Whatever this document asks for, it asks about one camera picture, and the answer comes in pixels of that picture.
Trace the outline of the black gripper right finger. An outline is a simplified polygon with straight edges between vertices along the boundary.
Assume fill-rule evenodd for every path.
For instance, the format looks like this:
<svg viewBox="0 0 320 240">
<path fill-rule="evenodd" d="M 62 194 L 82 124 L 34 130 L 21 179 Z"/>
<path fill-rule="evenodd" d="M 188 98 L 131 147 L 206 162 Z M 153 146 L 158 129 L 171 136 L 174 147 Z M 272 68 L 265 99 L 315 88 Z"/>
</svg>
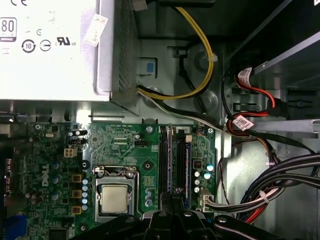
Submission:
<svg viewBox="0 0 320 240">
<path fill-rule="evenodd" d="M 173 195 L 173 215 L 177 235 L 183 240 L 281 240 L 282 237 L 229 215 L 207 222 L 199 211 L 185 208 L 185 196 Z"/>
</svg>

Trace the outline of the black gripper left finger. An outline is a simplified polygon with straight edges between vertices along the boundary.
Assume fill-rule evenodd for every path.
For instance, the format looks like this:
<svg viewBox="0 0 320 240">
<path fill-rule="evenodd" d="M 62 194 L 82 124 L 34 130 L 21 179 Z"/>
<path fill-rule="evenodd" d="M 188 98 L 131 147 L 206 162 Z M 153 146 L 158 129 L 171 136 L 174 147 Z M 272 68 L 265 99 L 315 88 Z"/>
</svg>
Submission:
<svg viewBox="0 0 320 240">
<path fill-rule="evenodd" d="M 169 240 L 174 225 L 173 198 L 168 192 L 160 196 L 160 210 L 145 213 L 142 220 L 133 215 L 121 215 L 74 240 Z"/>
</svg>

